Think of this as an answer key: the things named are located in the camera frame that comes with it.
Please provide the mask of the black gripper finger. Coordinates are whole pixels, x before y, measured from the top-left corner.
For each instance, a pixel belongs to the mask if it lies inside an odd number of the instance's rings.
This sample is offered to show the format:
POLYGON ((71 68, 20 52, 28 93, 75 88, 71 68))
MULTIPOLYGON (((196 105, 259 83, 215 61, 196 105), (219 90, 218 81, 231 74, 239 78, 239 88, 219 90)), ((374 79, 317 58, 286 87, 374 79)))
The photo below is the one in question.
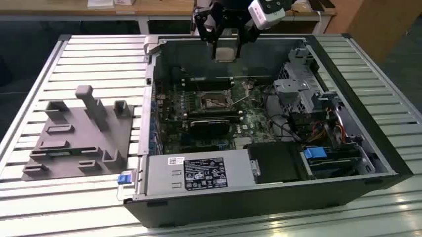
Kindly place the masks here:
POLYGON ((240 58, 242 46, 250 42, 255 42, 262 30, 256 28, 251 16, 238 16, 236 22, 238 37, 236 37, 236 51, 235 58, 240 58))
POLYGON ((218 39, 222 35, 220 27, 223 7, 195 7, 194 21, 202 41, 211 45, 211 59, 215 59, 218 39))

